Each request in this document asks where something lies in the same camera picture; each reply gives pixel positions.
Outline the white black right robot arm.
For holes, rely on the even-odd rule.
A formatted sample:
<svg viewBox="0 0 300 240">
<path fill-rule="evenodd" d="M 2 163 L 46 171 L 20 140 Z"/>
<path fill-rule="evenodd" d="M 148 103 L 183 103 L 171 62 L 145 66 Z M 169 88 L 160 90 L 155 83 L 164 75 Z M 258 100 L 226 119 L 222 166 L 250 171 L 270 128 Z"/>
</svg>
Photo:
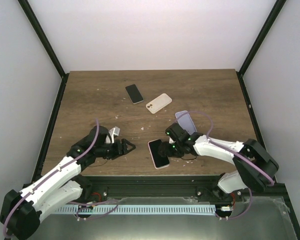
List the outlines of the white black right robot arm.
<svg viewBox="0 0 300 240">
<path fill-rule="evenodd" d="M 190 134 L 177 122 L 170 125 L 165 134 L 168 141 L 159 140 L 157 146 L 151 147 L 151 152 L 159 157 L 211 157 L 235 166 L 235 171 L 222 174 L 217 184 L 209 189 L 219 202 L 239 190 L 250 189 L 262 193 L 267 187 L 275 185 L 274 177 L 279 165 L 254 139 L 245 142 L 225 141 L 199 132 Z"/>
</svg>

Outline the lilac phone case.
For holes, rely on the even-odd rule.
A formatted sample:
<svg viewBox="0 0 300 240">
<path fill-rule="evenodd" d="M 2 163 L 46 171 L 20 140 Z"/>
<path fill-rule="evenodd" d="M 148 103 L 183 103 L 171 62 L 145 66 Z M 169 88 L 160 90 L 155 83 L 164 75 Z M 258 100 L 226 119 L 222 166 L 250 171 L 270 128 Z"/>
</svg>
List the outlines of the lilac phone case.
<svg viewBox="0 0 300 240">
<path fill-rule="evenodd" d="M 189 135 L 192 135 L 197 131 L 195 124 L 186 110 L 178 111 L 175 113 L 175 118 L 177 119 L 178 124 L 188 132 Z"/>
</svg>

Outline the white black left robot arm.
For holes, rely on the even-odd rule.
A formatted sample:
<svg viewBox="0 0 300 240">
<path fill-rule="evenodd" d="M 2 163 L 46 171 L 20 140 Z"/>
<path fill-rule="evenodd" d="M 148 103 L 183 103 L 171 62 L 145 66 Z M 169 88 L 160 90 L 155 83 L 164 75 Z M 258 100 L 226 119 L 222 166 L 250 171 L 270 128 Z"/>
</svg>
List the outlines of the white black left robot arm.
<svg viewBox="0 0 300 240">
<path fill-rule="evenodd" d="M 82 171 L 97 158 L 115 160 L 136 148 L 125 138 L 117 139 L 119 133 L 118 127 L 107 129 L 97 124 L 52 170 L 19 192 L 10 190 L 0 212 L 3 236 L 26 240 L 58 208 L 70 202 L 89 202 L 93 187 Z"/>
</svg>

